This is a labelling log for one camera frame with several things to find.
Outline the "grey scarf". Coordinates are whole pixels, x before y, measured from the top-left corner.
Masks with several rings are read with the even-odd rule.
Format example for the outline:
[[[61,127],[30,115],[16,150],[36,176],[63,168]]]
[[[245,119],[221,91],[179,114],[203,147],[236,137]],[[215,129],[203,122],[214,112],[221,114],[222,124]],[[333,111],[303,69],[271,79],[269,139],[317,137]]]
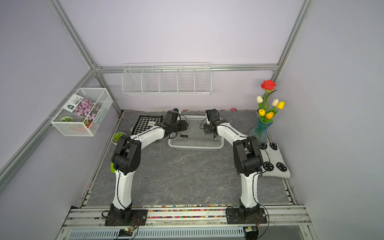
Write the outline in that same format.
[[[212,147],[218,148],[222,145],[220,137],[214,138],[214,134],[206,135],[204,129],[201,129],[202,120],[188,120],[188,128],[186,131],[178,132],[177,136],[170,139],[174,146],[188,147]]]

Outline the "black white patterned scarf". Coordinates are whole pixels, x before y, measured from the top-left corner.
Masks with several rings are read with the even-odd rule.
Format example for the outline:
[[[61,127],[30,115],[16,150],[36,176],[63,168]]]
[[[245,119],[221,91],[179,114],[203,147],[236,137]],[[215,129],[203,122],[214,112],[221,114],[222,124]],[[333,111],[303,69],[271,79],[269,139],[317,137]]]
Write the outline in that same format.
[[[280,148],[276,143],[261,143],[263,157],[262,176],[289,179],[291,172],[283,160]]]

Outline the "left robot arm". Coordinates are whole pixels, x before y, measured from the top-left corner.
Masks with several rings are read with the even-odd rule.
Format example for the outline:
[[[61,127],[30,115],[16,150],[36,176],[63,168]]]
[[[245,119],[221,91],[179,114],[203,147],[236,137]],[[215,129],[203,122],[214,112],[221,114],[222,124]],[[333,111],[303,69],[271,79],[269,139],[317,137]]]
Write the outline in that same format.
[[[116,174],[115,196],[110,209],[112,216],[124,222],[131,219],[133,177],[141,162],[142,149],[173,133],[185,131],[187,127],[187,121],[181,117],[180,111],[173,109],[167,112],[162,122],[150,129],[120,137],[112,156]]]

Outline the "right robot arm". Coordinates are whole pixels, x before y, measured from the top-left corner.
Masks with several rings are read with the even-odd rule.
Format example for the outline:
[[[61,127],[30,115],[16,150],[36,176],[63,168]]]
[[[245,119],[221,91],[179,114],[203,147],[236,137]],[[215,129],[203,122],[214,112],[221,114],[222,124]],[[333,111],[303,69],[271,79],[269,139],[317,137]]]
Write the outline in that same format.
[[[257,182],[264,163],[260,144],[254,137],[242,134],[228,121],[221,119],[216,109],[206,110],[206,116],[205,133],[220,136],[233,146],[234,164],[241,176],[240,215],[246,219],[258,214],[260,203]]]

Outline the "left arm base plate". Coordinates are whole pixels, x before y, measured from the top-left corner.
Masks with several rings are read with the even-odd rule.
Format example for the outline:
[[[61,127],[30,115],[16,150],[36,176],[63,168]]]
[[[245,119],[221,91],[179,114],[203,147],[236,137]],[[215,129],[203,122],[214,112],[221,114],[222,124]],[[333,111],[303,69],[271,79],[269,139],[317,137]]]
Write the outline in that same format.
[[[110,210],[105,226],[144,226],[147,221],[148,211],[140,210]]]

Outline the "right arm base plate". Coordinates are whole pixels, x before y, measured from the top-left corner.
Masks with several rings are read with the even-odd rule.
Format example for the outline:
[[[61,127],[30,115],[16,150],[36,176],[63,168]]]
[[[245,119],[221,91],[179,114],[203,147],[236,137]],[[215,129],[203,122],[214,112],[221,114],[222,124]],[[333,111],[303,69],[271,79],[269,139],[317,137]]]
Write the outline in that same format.
[[[268,223],[267,214],[264,209],[226,208],[225,215],[229,225],[259,225]]]

